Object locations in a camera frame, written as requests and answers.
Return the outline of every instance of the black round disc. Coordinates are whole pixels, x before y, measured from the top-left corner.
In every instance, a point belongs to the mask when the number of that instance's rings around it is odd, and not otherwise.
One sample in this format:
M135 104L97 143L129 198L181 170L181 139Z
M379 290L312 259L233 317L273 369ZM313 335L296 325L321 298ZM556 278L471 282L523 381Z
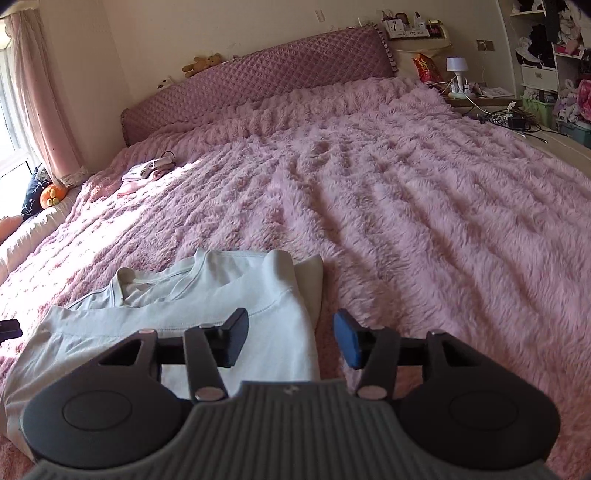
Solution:
M400 422L433 456L477 470L510 470L546 459L560 430L554 404L518 377L450 368L407 395Z
M21 420L37 459L77 469L140 460L165 446L182 426L175 395L128 367L75 371L34 397Z

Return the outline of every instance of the electrical outlet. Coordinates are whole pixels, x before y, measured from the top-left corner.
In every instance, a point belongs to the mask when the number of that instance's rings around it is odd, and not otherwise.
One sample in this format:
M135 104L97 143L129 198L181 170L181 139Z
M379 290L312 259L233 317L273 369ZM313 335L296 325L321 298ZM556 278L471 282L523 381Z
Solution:
M495 44L492 40L476 40L479 51L495 51Z

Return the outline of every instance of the lamp shade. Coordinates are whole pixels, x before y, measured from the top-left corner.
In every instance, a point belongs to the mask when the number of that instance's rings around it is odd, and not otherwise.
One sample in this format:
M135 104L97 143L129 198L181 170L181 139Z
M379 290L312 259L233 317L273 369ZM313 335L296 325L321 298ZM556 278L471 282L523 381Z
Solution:
M463 57L448 57L447 58L447 71L448 72L467 72L468 64L466 59Z

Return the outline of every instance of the faux fur blanket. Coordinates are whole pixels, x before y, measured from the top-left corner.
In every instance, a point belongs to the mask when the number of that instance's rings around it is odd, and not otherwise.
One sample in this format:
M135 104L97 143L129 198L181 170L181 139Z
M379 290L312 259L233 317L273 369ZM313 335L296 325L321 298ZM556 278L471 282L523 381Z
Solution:
M134 164L180 168L128 197ZM326 266L322 374L345 372L331 315L406 336L441 328L545 391L562 431L559 475L591 470L591 182L510 132L461 118L409 80L369 79L225 109L123 150L71 215L0 287L4 379L51 303L107 285L121 266L162 270L197 247ZM416 378L400 378L407 390ZM0 476L30 467L2 446Z

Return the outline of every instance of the pink quilted headboard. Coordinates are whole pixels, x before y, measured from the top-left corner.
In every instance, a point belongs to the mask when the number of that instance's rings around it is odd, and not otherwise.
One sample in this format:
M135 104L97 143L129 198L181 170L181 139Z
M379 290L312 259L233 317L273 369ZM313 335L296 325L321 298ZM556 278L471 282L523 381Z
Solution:
M144 100L121 115L127 145L166 125L226 106L290 92L392 77L395 63L374 27L350 28L268 48L207 69Z

